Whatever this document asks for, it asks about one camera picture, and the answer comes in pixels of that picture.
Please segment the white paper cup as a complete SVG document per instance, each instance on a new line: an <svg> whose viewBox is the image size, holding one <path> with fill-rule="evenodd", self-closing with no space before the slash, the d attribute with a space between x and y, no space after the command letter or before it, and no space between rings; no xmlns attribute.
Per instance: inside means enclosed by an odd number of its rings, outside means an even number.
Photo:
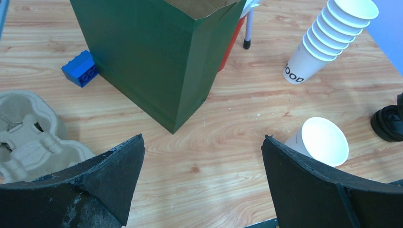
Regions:
<svg viewBox="0 0 403 228"><path fill-rule="evenodd" d="M311 117L285 145L326 165L337 167L349 156L349 145L340 128L328 119Z"/></svg>

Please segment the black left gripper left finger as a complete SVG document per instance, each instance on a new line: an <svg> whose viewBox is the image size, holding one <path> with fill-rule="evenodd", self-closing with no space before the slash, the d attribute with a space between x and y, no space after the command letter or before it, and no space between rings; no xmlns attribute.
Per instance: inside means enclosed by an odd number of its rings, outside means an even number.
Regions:
<svg viewBox="0 0 403 228"><path fill-rule="evenodd" d="M144 161L138 134L69 168L0 187L3 228L120 228L127 225Z"/></svg>

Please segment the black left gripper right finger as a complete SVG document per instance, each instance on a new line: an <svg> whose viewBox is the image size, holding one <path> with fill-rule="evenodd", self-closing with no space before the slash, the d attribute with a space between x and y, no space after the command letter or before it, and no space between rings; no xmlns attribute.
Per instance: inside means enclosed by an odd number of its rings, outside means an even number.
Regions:
<svg viewBox="0 0 403 228"><path fill-rule="evenodd" d="M338 170L266 135L261 147L282 228L400 228L403 183Z"/></svg>

